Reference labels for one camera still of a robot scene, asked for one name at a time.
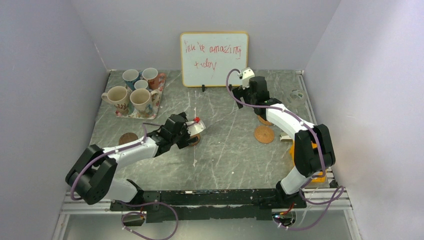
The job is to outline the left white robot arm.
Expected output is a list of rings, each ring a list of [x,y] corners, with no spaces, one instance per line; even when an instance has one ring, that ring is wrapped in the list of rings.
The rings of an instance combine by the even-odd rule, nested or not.
[[[118,170],[145,159],[168,152],[173,145],[179,149],[192,146],[206,129],[198,117],[188,120],[185,112],[172,114],[164,124],[148,132],[142,123],[143,136],[118,146],[101,148],[88,146],[69,170],[65,182],[70,186],[70,198],[88,205],[103,199],[117,201],[130,210],[145,203],[144,190],[130,179],[115,177]]]

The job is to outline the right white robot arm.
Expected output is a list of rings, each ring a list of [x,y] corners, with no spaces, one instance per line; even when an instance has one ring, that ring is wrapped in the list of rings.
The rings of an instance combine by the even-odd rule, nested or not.
[[[294,166],[278,182],[274,195],[278,206],[288,207],[294,201],[294,194],[313,176],[324,173],[336,163],[329,128],[300,118],[280,100],[270,97],[263,76],[250,78],[247,87],[232,88],[230,94],[239,108],[252,107],[256,115],[280,128],[294,141]]]

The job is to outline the dark walnut wooden coaster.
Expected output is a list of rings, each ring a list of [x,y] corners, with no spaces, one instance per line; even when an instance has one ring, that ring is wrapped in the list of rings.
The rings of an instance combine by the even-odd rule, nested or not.
[[[119,138],[118,144],[123,145],[123,144],[127,144],[127,143],[133,142],[133,141],[138,140],[138,139],[139,139],[139,137],[135,133],[127,132],[127,133],[124,133]]]

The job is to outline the woven rattan coaster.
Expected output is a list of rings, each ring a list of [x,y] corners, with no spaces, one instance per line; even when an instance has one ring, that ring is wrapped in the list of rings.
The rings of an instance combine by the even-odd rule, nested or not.
[[[260,143],[269,144],[275,139],[275,134],[270,127],[266,125],[260,125],[255,128],[254,137]]]

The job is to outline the light wooden coaster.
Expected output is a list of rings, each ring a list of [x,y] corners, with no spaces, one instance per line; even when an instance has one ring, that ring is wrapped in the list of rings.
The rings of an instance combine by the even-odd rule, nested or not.
[[[200,139],[201,139],[200,134],[195,134],[191,136],[190,139],[188,140],[189,146],[193,147],[197,145],[200,142]]]
[[[265,126],[272,126],[273,124],[267,120],[264,120],[261,116],[257,116],[259,122]]]

